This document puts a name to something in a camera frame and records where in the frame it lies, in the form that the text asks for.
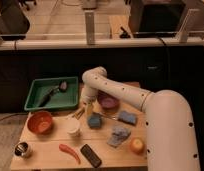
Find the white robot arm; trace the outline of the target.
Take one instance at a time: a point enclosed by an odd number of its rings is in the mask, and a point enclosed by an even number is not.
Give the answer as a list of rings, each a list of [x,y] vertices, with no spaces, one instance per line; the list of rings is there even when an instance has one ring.
[[[172,90],[152,92],[107,78],[103,67],[82,75],[85,104],[103,91],[146,115],[148,171],[201,171],[195,124],[187,100]]]

